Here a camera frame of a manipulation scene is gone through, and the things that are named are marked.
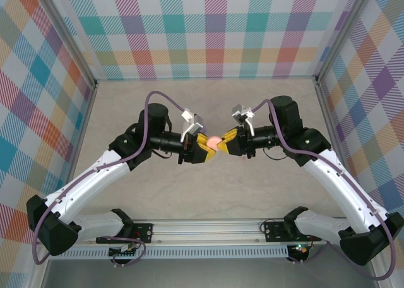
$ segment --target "black mounting bracket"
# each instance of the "black mounting bracket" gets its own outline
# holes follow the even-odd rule
[[[153,235],[153,224],[152,223],[133,223],[132,225],[132,236],[128,238],[140,239],[145,244],[150,244],[152,242]],[[116,241],[111,239],[104,239],[103,237],[96,238],[95,242],[97,244],[126,244],[125,241]]]
[[[309,257],[310,250],[305,252],[296,249],[296,246],[288,245],[289,257],[286,258],[288,261],[306,261]]]
[[[132,260],[132,257],[135,256],[138,248],[132,248],[131,250],[127,250],[125,252],[121,252],[120,249],[117,248],[109,248],[108,256],[115,256],[115,262],[120,265],[125,265]]]
[[[289,234],[285,229],[285,222],[265,222],[263,224],[263,231],[265,232],[266,242],[318,242],[321,241],[320,238],[316,236],[305,236],[301,233],[295,232],[294,234]]]

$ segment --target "metal frame edge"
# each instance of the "metal frame edge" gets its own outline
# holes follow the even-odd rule
[[[80,71],[83,73],[87,83],[91,84],[93,88],[95,88],[96,77],[94,77],[91,72],[90,67],[88,66],[84,56],[80,52],[76,42],[74,41],[73,36],[71,35],[69,28],[65,24],[63,17],[60,15],[57,10],[53,0],[38,0],[40,5],[44,8],[46,14],[48,15],[50,21],[52,22],[54,28],[58,32],[59,36],[63,44],[66,46],[74,61],[78,65]]]
[[[88,38],[87,34],[84,31],[83,26],[80,23],[80,20],[76,14],[76,11],[73,8],[70,0],[59,0],[63,10],[66,12],[67,16],[69,17],[74,29],[77,32],[78,41],[83,45],[84,50],[88,53],[89,58],[93,62],[95,72],[93,74],[96,75],[97,78],[107,79],[105,75],[104,69],[98,60],[97,55],[93,49],[93,46],[90,43],[90,39]]]
[[[95,96],[97,95],[98,88],[97,86],[92,89],[90,100],[88,101],[88,107],[86,114],[84,116],[83,125],[80,130],[80,135],[78,137],[77,146],[73,152],[73,157],[71,159],[71,165],[69,169],[68,179],[67,182],[70,182],[74,177],[74,171],[76,170],[78,158],[80,156],[81,147],[83,146],[84,137],[86,134],[88,122],[90,121],[91,112],[93,110]]]
[[[39,251],[39,256],[44,257],[46,255],[46,249],[41,248]],[[29,278],[25,281],[23,288],[38,288],[42,286],[45,279],[45,273],[47,270],[49,260],[46,260],[42,265],[35,265],[32,261],[31,273]]]
[[[371,261],[371,264],[375,276],[380,277],[385,274],[388,270],[385,252],[382,251],[379,255],[375,256]],[[394,283],[391,281],[391,277],[386,280],[381,280],[377,282],[377,284],[380,288],[398,288],[398,286],[394,285]]]
[[[320,62],[321,56],[323,55],[324,50],[327,47],[327,43],[330,41],[330,38],[333,35],[335,26],[337,26],[341,15],[345,9],[345,5],[348,3],[349,0],[338,0],[338,4],[334,9],[334,12],[331,16],[330,22],[328,23],[327,29],[324,31],[324,35],[321,37],[321,40],[318,44],[317,53],[312,60],[309,69],[307,70],[307,75],[313,75],[316,72],[316,68],[318,63]]]
[[[338,133],[335,131],[333,121],[330,116],[331,111],[328,108],[328,104],[326,103],[326,98],[324,97],[323,90],[321,89],[321,86],[319,85],[315,77],[313,77],[312,81],[314,89],[316,91],[318,102],[320,104],[321,113],[323,113],[324,122],[326,123],[326,128],[330,136],[331,144],[333,145],[336,155],[338,156],[344,167],[346,167],[347,163],[343,155],[342,145],[338,137]]]
[[[336,58],[338,57],[340,51],[342,50],[342,47],[345,43],[345,41],[348,39],[350,36],[352,30],[354,29],[356,23],[358,22],[358,19],[360,15],[362,14],[364,8],[367,5],[367,2],[369,0],[356,0],[349,11],[347,15],[347,19],[343,23],[341,30],[332,45],[326,59],[324,60],[323,66],[321,67],[319,74],[318,74],[318,79],[321,81],[328,73],[328,71],[332,68],[334,65],[334,62]]]

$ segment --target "colorful plaid backdrop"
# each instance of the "colorful plaid backdrop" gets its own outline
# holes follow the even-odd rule
[[[37,0],[0,0],[0,287],[33,264],[25,203],[66,182],[90,95]]]
[[[370,0],[323,81],[350,172],[404,215],[404,0]],[[404,231],[396,240],[404,268]]]
[[[54,0],[108,79],[311,76],[347,1]]]

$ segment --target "cable clip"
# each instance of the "cable clip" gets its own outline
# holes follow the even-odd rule
[[[379,214],[380,213],[380,209],[376,209],[375,211],[371,210],[371,215],[375,216],[375,214]]]
[[[250,128],[250,133],[252,136],[255,135],[254,126],[253,126],[253,117],[255,114],[251,110],[251,108],[246,108],[242,105],[237,105],[232,109],[232,117],[239,123],[239,125],[243,125],[246,122]]]
[[[125,252],[129,249],[129,245],[122,246],[121,252]]]
[[[344,167],[342,167],[342,169],[340,169],[340,168],[338,168],[338,169],[339,169],[338,174],[339,174],[340,176],[342,176],[343,174],[345,174],[346,171],[347,171]]]
[[[185,140],[187,133],[197,135],[203,128],[203,119],[197,114],[193,114],[189,109],[185,108],[181,116],[185,119],[182,126],[181,143]]]

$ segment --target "purple cable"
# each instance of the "purple cable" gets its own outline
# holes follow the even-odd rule
[[[84,173],[82,176],[80,176],[78,179],[76,179],[73,183],[71,183],[71,185],[69,187],[67,187],[62,193],[61,195],[59,195],[55,201],[53,203],[51,203],[48,207],[47,210],[45,210],[44,214],[42,214],[42,216],[40,217],[38,224],[33,232],[33,237],[32,237],[32,258],[33,261],[35,262],[35,264],[37,265],[41,265],[43,264],[46,259],[49,257],[49,255],[51,255],[50,253],[47,253],[41,260],[38,258],[38,253],[37,253],[37,239],[38,239],[38,233],[39,233],[39,229],[42,226],[42,224],[44,223],[44,220],[46,218],[46,216],[49,214],[49,212],[51,212],[51,210],[53,209],[53,207],[55,207],[55,205],[57,204],[57,200],[59,200],[60,202],[62,202],[62,199],[66,196],[66,194],[73,188],[75,187],[78,183],[80,183],[82,180],[84,180],[86,177],[88,177],[90,174],[93,174],[95,172],[98,172],[99,170],[108,168],[108,167],[112,167],[115,166],[117,164],[121,164],[121,163],[125,163],[128,160],[133,159],[134,157],[137,157],[142,150],[144,149],[144,147],[146,146],[146,142],[147,142],[147,131],[148,131],[148,105],[149,105],[149,101],[150,101],[150,97],[153,94],[159,94],[163,97],[165,97],[169,102],[171,102],[174,106],[176,106],[181,112],[184,112],[184,108],[182,108],[179,104],[177,104],[176,102],[174,102],[172,100],[172,98],[170,98],[168,95],[160,92],[160,91],[152,91],[150,92],[145,100],[145,117],[144,117],[144,122],[145,122],[145,129],[143,131],[143,140],[141,142],[141,145],[138,149],[138,151],[136,151],[134,154],[126,157],[125,159],[121,159],[121,160],[117,160],[116,162],[112,162],[109,163],[107,165],[103,165],[100,167],[97,167],[97,171],[95,169],[92,169],[90,171],[87,171],[86,173]]]
[[[285,139],[283,137],[283,134],[282,134],[282,131],[280,129],[279,121],[278,121],[278,118],[276,116],[275,107],[273,106],[273,104],[272,104],[272,102],[270,100],[268,100],[268,99],[263,100],[252,111],[256,112],[259,108],[264,106],[265,103],[267,103],[268,107],[270,108],[270,113],[272,114],[273,124],[275,125],[276,133],[278,133],[279,140],[280,140],[281,144],[283,145],[284,149],[288,150],[289,152],[296,153],[296,154],[311,155],[312,157],[315,157],[315,158],[317,158],[319,160],[322,160],[324,163],[326,163],[331,168],[333,168],[337,173],[340,173],[340,175],[348,182],[349,185],[351,185],[353,190],[355,190],[355,192],[365,202],[365,204],[372,210],[372,213],[377,218],[377,220],[380,222],[380,224],[383,227],[383,229],[384,229],[384,231],[385,231],[385,233],[387,235],[387,238],[389,240],[389,244],[390,244],[390,248],[391,248],[391,264],[390,264],[390,267],[389,267],[388,271],[384,275],[382,275],[380,277],[373,277],[373,276],[363,272],[363,270],[359,269],[359,267],[355,263],[353,263],[351,260],[349,260],[349,258],[346,258],[346,260],[349,262],[349,264],[358,273],[360,273],[364,277],[367,277],[368,279],[371,279],[371,280],[385,280],[385,279],[388,279],[390,277],[390,275],[394,272],[394,268],[395,268],[395,265],[396,265],[396,248],[395,248],[395,245],[394,245],[393,236],[391,236],[390,230],[387,228],[387,225],[386,225],[386,223],[384,223],[384,220],[381,218],[381,216],[379,215],[377,210],[373,207],[372,203],[366,198],[366,196],[364,196],[362,194],[362,192],[360,192],[359,188],[355,185],[355,183],[345,173],[343,173],[341,171],[341,169],[339,169],[335,164],[333,164],[328,159],[326,159],[326,158],[322,157],[321,155],[316,154],[314,152],[310,152],[310,151],[307,151],[307,150],[298,150],[298,149],[293,149],[293,148],[289,147],[289,145],[285,141]]]
[[[133,260],[130,260],[130,261],[127,262],[126,264],[118,264],[118,263],[115,261],[115,257],[116,257],[117,255],[114,255],[114,256],[112,257],[112,262],[115,264],[115,267],[116,267],[116,266],[120,266],[120,267],[123,267],[123,268],[124,268],[124,267],[128,267],[128,266],[130,266],[130,265],[133,265],[133,264],[137,263],[137,262],[141,259],[141,257],[146,254],[146,244],[145,244],[143,241],[140,241],[139,239],[130,239],[130,238],[126,238],[126,237],[114,237],[114,236],[104,236],[103,238],[104,238],[104,239],[112,239],[112,240],[115,240],[115,241],[134,242],[134,243],[137,243],[137,244],[141,244],[141,245],[143,246],[143,251],[141,252],[141,254],[139,255],[139,257],[134,258]]]

